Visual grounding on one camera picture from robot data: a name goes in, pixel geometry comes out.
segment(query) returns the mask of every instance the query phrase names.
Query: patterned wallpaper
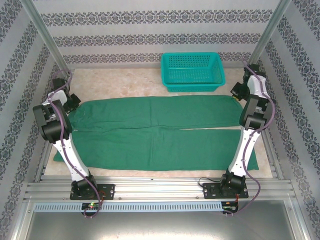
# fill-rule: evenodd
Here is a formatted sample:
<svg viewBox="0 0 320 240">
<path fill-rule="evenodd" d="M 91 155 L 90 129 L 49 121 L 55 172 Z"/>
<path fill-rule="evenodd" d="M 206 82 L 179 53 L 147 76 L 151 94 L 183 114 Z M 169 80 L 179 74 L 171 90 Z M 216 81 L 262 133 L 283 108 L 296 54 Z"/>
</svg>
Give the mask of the patterned wallpaper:
<svg viewBox="0 0 320 240">
<path fill-rule="evenodd" d="M 45 141 L 32 112 L 59 68 L 18 0 L 0 2 L 0 240 L 10 235 Z"/>
<path fill-rule="evenodd" d="M 269 131 L 312 239 L 320 239 L 320 1 L 293 0 L 259 63 L 276 100 Z"/>
<path fill-rule="evenodd" d="M 74 68 L 160 67 L 165 52 L 218 52 L 241 66 L 279 0 L 34 0 Z"/>
</svg>

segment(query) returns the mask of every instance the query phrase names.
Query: plastic laundry basket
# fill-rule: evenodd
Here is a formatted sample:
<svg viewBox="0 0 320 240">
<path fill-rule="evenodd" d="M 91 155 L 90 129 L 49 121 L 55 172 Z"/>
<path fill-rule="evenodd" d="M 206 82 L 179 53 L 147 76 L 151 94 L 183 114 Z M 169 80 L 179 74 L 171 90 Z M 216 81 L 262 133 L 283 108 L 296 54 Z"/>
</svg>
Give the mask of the plastic laundry basket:
<svg viewBox="0 0 320 240">
<path fill-rule="evenodd" d="M 216 52 L 164 53 L 161 77 L 168 92 L 213 92 L 226 83 Z"/>
</svg>

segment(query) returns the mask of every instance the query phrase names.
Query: marble floor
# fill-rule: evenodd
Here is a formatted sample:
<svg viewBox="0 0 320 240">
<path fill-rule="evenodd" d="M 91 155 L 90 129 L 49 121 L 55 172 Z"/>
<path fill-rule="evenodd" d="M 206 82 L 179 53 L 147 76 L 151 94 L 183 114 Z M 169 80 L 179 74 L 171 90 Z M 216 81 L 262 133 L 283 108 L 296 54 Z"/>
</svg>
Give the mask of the marble floor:
<svg viewBox="0 0 320 240">
<path fill-rule="evenodd" d="M 230 90 L 236 82 L 241 82 L 243 68 L 226 68 L 226 84 L 218 87 L 214 92 L 177 92 L 170 93 L 162 84 L 159 68 L 115 68 L 115 69 L 76 69 L 70 85 L 70 93 L 76 94 L 82 102 L 98 99 L 112 99 L 124 97 L 148 96 L 181 96 L 181 95 L 230 95 Z M 257 140 L 254 150 L 259 170 L 251 170 L 256 178 L 272 178 L 268 157 L 262 138 Z M 45 175 L 69 175 L 64 162 L 55 162 L 56 154 L 53 147 L 45 169 Z M 112 170 L 89 167 L 94 176 L 112 177 L 221 177 L 225 171 L 139 171 L 139 170 Z"/>
</svg>

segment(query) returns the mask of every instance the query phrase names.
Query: green towel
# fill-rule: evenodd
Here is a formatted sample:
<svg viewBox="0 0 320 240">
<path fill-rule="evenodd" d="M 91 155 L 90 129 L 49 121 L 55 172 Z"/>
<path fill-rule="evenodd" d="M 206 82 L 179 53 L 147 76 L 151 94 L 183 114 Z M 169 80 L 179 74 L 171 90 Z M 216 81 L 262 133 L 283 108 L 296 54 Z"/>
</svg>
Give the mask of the green towel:
<svg viewBox="0 0 320 240">
<path fill-rule="evenodd" d="M 176 129 L 239 125 L 241 105 L 226 95 L 125 97 L 87 101 L 69 114 L 74 130 L 86 132 L 155 126 Z"/>
<path fill-rule="evenodd" d="M 127 97 L 83 103 L 70 113 L 73 141 L 88 167 L 114 170 L 226 170 L 240 104 L 225 95 Z M 62 161 L 56 154 L 55 161 Z M 255 153 L 248 169 L 258 169 Z"/>
<path fill-rule="evenodd" d="M 237 150 L 240 130 L 179 130 L 166 127 L 72 133 L 88 167 L 114 170 L 226 170 Z M 62 161 L 56 154 L 55 161 Z M 248 169 L 258 169 L 253 153 Z"/>
</svg>

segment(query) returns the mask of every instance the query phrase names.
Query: teal basket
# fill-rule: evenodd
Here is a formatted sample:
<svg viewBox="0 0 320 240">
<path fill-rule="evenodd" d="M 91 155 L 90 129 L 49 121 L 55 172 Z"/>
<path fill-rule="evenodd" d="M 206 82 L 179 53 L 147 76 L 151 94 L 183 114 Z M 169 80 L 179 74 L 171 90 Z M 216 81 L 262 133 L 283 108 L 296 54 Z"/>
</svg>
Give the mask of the teal basket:
<svg viewBox="0 0 320 240">
<path fill-rule="evenodd" d="M 164 53 L 161 77 L 168 92 L 213 92 L 226 83 L 216 52 Z"/>
</svg>

